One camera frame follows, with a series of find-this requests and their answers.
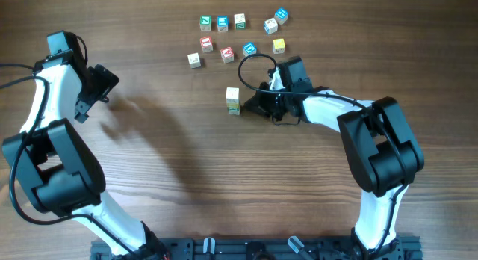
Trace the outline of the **yellow top block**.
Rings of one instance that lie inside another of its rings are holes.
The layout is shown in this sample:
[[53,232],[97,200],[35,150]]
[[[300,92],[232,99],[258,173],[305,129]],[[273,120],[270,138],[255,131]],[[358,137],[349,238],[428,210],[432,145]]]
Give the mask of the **yellow top block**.
[[273,40],[273,53],[274,54],[282,54],[285,52],[285,40],[280,38],[280,39],[274,39]]

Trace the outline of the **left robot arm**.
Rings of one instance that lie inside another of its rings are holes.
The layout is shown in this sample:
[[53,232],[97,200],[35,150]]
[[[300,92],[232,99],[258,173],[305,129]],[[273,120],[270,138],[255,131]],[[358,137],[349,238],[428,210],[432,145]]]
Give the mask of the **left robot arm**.
[[28,119],[1,147],[16,213],[39,226],[77,221],[109,246],[112,259],[168,259],[154,232],[106,191],[99,161],[73,126],[96,102],[109,101],[119,79],[100,64],[87,65],[78,35],[58,31],[47,42],[50,54],[30,68],[36,92]]

